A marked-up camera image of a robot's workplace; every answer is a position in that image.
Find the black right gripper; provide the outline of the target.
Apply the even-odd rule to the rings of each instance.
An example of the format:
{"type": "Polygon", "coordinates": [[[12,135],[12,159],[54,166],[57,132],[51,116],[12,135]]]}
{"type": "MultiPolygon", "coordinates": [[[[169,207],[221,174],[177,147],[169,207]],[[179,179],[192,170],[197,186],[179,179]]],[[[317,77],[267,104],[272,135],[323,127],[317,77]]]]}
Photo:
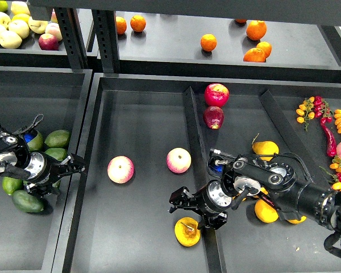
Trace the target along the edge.
{"type": "Polygon", "coordinates": [[[221,182],[211,180],[199,189],[194,195],[187,187],[174,191],[169,198],[171,207],[169,213],[177,209],[191,210],[201,215],[197,229],[218,230],[227,222],[227,213],[222,213],[231,207],[232,197],[226,195],[221,187],[221,182]]]}

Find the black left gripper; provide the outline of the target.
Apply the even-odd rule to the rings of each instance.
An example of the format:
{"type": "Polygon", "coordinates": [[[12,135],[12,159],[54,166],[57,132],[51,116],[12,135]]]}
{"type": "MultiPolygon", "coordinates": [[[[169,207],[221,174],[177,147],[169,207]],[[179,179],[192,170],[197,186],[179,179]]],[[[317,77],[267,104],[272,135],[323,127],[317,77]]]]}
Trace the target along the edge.
{"type": "Polygon", "coordinates": [[[60,194],[59,189],[53,186],[60,178],[75,173],[86,174],[86,163],[82,157],[73,153],[60,162],[43,152],[31,152],[30,161],[24,170],[30,173],[29,178],[24,181],[25,191],[37,198],[43,198],[46,195],[60,194]]]}

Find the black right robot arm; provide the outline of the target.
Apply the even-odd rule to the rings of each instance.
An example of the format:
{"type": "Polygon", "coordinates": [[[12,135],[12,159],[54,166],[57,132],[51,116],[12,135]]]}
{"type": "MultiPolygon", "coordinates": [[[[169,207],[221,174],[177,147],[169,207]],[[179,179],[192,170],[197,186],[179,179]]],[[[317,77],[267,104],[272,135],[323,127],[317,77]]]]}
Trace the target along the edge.
{"type": "Polygon", "coordinates": [[[305,216],[331,230],[324,248],[341,259],[341,192],[316,185],[296,154],[284,156],[300,163],[304,180],[298,179],[287,163],[266,162],[261,155],[232,156],[211,149],[206,169],[213,179],[194,194],[187,187],[174,191],[169,211],[191,210],[201,216],[199,228],[217,230],[227,222],[227,209],[236,210],[243,199],[257,196],[275,209],[282,220],[300,220],[305,216]]]}

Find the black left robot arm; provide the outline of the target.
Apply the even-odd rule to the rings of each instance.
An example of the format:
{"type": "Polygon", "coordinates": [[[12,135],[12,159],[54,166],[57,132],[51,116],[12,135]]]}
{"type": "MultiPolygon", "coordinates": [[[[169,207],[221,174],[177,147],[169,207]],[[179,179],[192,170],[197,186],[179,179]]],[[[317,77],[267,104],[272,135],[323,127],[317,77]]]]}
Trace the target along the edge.
{"type": "Polygon", "coordinates": [[[86,163],[78,155],[68,154],[60,162],[44,152],[29,150],[24,135],[34,131],[42,120],[43,115],[37,114],[28,127],[13,133],[0,124],[0,176],[23,180],[26,192],[37,198],[58,195],[59,189],[53,185],[64,176],[87,173],[86,163]]]}

